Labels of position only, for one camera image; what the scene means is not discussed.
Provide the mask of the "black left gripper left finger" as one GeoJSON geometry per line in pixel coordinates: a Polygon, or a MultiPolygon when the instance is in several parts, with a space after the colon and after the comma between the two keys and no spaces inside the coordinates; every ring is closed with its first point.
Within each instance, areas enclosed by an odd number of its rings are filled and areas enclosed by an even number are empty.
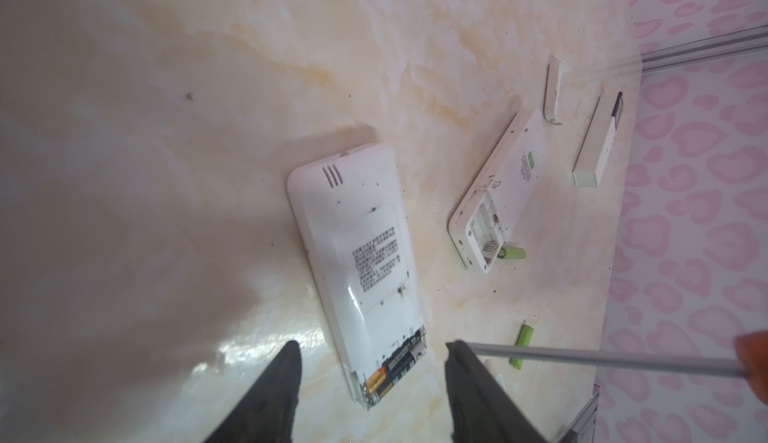
{"type": "Polygon", "coordinates": [[[302,358],[288,341],[205,442],[292,442],[302,358]]]}

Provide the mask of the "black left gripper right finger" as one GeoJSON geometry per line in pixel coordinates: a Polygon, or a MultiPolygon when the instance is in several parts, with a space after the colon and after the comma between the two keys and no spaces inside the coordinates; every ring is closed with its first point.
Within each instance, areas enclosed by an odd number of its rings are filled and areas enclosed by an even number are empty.
{"type": "Polygon", "coordinates": [[[545,440],[465,342],[458,340],[446,347],[445,379],[454,442],[545,440]]]}

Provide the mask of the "green battery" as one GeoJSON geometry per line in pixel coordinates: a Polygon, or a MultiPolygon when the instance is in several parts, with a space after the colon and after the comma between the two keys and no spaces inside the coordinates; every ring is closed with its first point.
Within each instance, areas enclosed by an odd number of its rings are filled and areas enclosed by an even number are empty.
{"type": "MultiPolygon", "coordinates": [[[[524,322],[521,325],[520,331],[518,333],[515,346],[521,347],[521,348],[528,348],[530,346],[531,340],[534,335],[534,328],[530,326],[528,323],[524,322]]],[[[509,364],[516,370],[521,370],[524,364],[524,360],[522,358],[510,358],[509,364]]]]}
{"type": "Polygon", "coordinates": [[[524,248],[504,245],[499,249],[497,258],[500,260],[524,260],[527,257],[527,252],[524,248]]]}

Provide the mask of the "white remote with eco sticker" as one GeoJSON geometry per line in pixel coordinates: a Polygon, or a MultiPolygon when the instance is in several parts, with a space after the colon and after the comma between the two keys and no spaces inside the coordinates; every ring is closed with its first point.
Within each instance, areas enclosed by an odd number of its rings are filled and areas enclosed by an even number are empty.
{"type": "Polygon", "coordinates": [[[546,128],[539,111],[518,111],[450,217],[448,233],[469,271],[487,274],[512,244],[546,169],[546,128]]]}

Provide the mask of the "white air conditioner remote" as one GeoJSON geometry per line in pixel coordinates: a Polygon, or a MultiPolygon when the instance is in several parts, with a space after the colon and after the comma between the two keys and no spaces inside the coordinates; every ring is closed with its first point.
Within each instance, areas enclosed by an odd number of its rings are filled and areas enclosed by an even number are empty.
{"type": "Polygon", "coordinates": [[[421,288],[397,160],[365,144],[293,170],[287,194],[344,377],[364,409],[366,382],[423,340],[421,288]]]}

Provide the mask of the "orange handled screwdriver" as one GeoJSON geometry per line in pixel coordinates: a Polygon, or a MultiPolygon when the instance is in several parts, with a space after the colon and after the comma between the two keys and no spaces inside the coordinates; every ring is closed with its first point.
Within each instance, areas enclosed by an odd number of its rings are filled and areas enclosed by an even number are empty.
{"type": "Polygon", "coordinates": [[[765,331],[741,335],[736,338],[734,343],[736,357],[734,359],[521,347],[486,343],[470,343],[468,347],[474,353],[483,356],[740,378],[748,383],[750,389],[761,402],[767,401],[767,333],[765,331]]]}

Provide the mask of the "white battery cover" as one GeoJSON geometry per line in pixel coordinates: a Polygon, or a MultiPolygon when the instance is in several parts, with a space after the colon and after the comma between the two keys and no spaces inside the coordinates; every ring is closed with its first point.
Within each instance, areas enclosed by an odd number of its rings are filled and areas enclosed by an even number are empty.
{"type": "Polygon", "coordinates": [[[563,124],[562,118],[559,115],[563,70],[564,66],[562,62],[554,56],[551,56],[547,68],[543,116],[549,123],[558,126],[563,124]]]}

